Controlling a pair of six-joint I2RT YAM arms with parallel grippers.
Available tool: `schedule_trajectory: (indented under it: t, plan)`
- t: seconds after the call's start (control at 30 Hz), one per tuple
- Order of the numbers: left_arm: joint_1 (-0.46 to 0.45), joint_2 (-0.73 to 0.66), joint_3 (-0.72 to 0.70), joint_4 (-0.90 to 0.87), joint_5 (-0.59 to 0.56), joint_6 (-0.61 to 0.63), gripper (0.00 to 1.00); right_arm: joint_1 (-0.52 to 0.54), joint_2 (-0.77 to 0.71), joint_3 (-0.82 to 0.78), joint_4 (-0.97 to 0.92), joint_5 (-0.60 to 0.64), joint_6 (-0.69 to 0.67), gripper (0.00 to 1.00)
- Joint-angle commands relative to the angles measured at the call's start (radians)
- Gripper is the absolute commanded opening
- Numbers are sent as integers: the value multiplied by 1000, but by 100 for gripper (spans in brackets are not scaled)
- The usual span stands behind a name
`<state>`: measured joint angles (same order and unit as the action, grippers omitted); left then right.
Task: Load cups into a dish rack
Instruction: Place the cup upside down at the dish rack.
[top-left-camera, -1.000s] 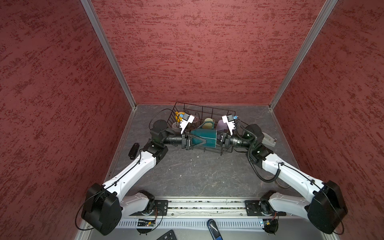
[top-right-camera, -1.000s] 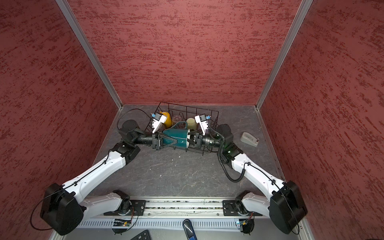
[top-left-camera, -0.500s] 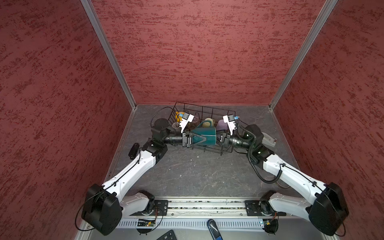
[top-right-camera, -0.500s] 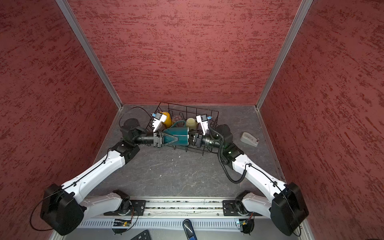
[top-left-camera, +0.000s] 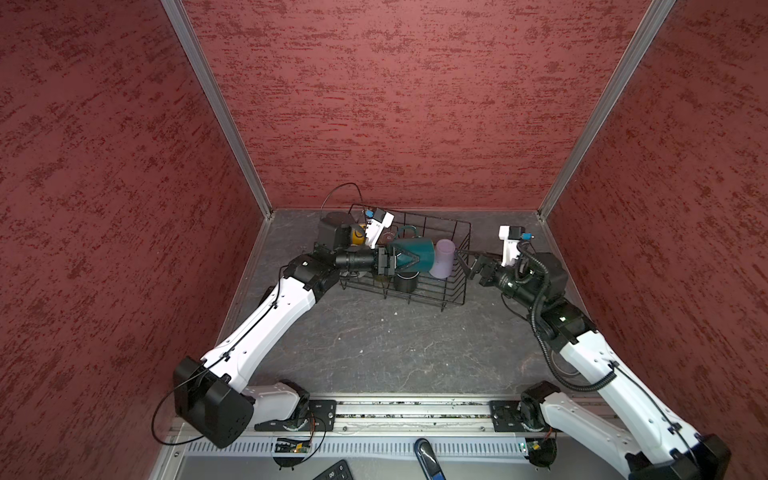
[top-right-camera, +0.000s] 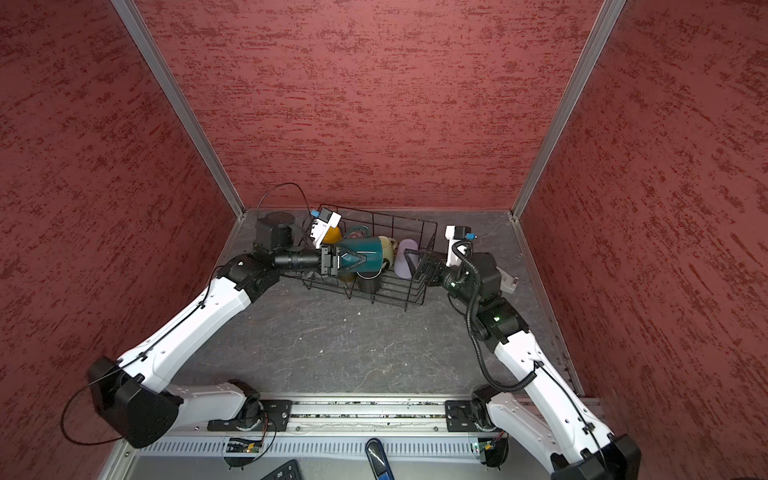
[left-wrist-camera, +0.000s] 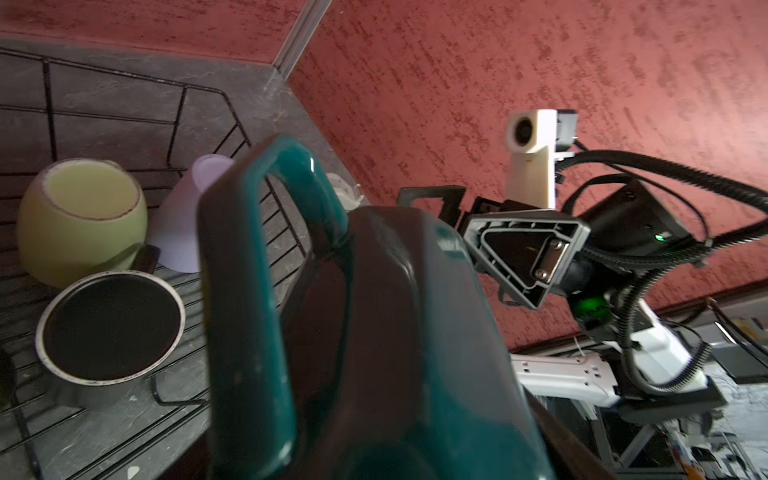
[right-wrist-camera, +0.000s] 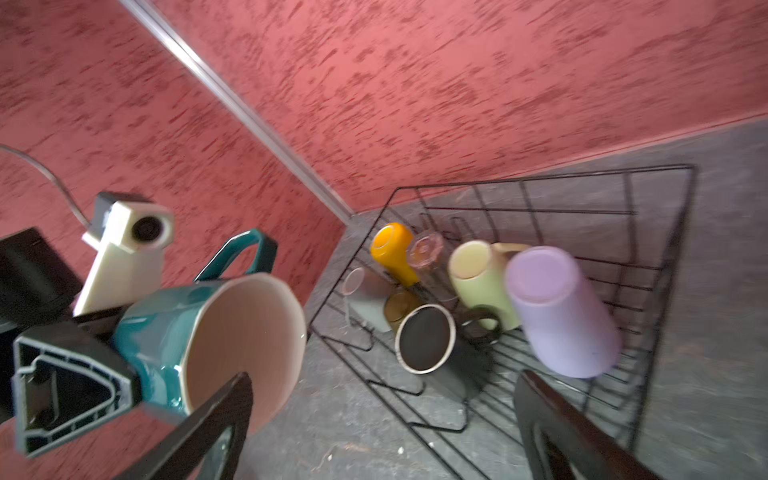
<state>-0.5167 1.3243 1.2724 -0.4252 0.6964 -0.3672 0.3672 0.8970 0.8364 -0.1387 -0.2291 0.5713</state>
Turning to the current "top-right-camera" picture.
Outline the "dark green mug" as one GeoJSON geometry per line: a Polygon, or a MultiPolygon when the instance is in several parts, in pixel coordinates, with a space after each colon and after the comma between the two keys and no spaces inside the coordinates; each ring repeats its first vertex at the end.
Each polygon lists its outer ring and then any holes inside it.
{"type": "Polygon", "coordinates": [[[381,239],[367,226],[353,227],[335,244],[338,275],[378,274],[384,269],[384,247],[381,239]]]}

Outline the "purple cup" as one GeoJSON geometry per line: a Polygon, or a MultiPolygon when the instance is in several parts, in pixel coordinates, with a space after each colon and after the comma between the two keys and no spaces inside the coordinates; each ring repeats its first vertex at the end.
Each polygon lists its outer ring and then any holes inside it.
{"type": "Polygon", "coordinates": [[[418,249],[418,242],[412,238],[403,239],[398,243],[395,253],[394,272],[399,278],[404,280],[411,280],[413,278],[412,270],[418,264],[418,249]]]}

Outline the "yellow mug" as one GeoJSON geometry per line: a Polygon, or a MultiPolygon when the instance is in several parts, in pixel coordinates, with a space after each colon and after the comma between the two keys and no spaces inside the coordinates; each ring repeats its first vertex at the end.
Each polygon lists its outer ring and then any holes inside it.
{"type": "Polygon", "coordinates": [[[343,233],[340,227],[330,227],[326,232],[322,243],[323,244],[335,244],[343,239],[343,233]]]}

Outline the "black mug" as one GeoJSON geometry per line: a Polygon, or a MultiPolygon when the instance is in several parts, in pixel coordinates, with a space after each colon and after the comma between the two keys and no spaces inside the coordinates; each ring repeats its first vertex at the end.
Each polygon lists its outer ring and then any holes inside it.
{"type": "Polygon", "coordinates": [[[358,272],[357,285],[359,290],[365,294],[376,294],[383,285],[382,275],[383,273],[381,271],[358,272]]]}

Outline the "light green mug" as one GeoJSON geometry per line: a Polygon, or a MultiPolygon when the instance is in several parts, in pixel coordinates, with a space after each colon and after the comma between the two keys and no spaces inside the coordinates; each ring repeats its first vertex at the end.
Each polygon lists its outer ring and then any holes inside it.
{"type": "Polygon", "coordinates": [[[387,236],[379,236],[379,240],[382,248],[382,269],[387,270],[395,263],[398,241],[387,236]]]}

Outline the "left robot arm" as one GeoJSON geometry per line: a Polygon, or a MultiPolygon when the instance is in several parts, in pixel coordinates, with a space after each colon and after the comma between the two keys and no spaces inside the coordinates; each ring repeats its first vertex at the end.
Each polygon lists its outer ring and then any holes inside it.
{"type": "Polygon", "coordinates": [[[336,277],[386,266],[380,238],[329,243],[326,236],[339,226],[340,215],[323,208],[310,211],[309,217],[307,230],[287,212],[258,219],[252,251],[216,268],[201,294],[144,342],[116,360],[101,357],[90,366],[86,388],[95,412],[121,439],[144,448],[174,428],[209,421],[240,431],[266,428],[260,395],[246,383],[184,387],[172,380],[208,339],[283,274],[336,277]]]}

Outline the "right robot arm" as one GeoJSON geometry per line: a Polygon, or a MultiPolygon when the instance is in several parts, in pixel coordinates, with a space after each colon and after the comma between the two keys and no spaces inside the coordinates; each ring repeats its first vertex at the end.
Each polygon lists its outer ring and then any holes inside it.
{"type": "Polygon", "coordinates": [[[515,381],[494,379],[480,366],[486,387],[473,395],[473,420],[501,430],[524,447],[553,479],[636,479],[641,451],[616,435],[571,389],[506,299],[516,279],[495,258],[474,252],[468,240],[448,254],[408,249],[413,279],[443,288],[466,308],[464,322],[476,357],[492,353],[515,381]]]}

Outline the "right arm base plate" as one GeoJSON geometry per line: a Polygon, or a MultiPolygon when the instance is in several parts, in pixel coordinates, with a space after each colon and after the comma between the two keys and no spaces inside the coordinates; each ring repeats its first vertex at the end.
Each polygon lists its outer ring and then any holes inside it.
{"type": "Polygon", "coordinates": [[[488,407],[491,400],[446,400],[444,402],[447,430],[452,433],[497,433],[500,429],[491,423],[488,407]]]}

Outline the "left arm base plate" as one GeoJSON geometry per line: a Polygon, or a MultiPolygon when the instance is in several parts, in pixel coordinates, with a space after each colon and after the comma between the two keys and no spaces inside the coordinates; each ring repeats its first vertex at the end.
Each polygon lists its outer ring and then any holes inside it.
{"type": "Polygon", "coordinates": [[[207,430],[211,432],[263,432],[273,429],[284,432],[291,416],[291,400],[248,400],[246,405],[230,420],[211,420],[207,430]]]}

